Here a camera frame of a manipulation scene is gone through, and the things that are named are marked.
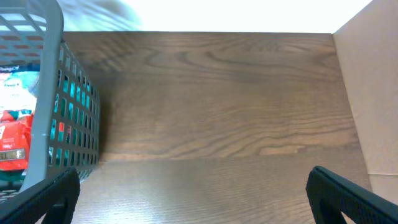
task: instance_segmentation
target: white wall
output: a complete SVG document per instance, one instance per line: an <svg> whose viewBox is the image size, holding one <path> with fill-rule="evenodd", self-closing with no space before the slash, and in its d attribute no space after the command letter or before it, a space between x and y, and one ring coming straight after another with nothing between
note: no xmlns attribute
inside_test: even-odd
<svg viewBox="0 0 398 224"><path fill-rule="evenodd" d="M371 0L58 0L68 31L333 33Z"/></svg>

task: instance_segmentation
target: plastic basket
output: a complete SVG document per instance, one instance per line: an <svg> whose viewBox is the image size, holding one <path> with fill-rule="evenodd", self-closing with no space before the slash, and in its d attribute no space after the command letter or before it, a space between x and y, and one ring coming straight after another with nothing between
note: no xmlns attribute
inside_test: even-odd
<svg viewBox="0 0 398 224"><path fill-rule="evenodd" d="M0 1L0 65L40 63L29 167L20 192L71 166L82 181L98 161L100 99L62 33L56 0Z"/></svg>

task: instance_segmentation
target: perforated plastic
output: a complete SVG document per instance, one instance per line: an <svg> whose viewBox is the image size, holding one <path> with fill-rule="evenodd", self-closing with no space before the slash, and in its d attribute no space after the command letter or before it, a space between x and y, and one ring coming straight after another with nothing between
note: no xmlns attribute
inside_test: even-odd
<svg viewBox="0 0 398 224"><path fill-rule="evenodd" d="M82 181L98 161L100 99L62 32L56 0L0 1L0 65L40 63L29 168L20 191L71 166Z"/></svg>

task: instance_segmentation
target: wooden table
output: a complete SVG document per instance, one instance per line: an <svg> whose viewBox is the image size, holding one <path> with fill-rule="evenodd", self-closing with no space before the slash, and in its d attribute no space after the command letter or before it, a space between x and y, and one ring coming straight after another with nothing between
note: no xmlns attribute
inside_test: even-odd
<svg viewBox="0 0 398 224"><path fill-rule="evenodd" d="M315 165L370 189L330 34L65 39L102 102L74 223L313 223Z"/></svg>

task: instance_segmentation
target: beige panel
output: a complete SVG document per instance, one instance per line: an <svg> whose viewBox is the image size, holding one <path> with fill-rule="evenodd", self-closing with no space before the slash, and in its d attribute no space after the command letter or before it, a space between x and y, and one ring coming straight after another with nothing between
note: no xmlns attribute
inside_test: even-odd
<svg viewBox="0 0 398 224"><path fill-rule="evenodd" d="M372 1L333 36L368 171L398 174L398 1Z"/></svg>
<svg viewBox="0 0 398 224"><path fill-rule="evenodd" d="M398 205L398 175L369 175L373 192Z"/></svg>

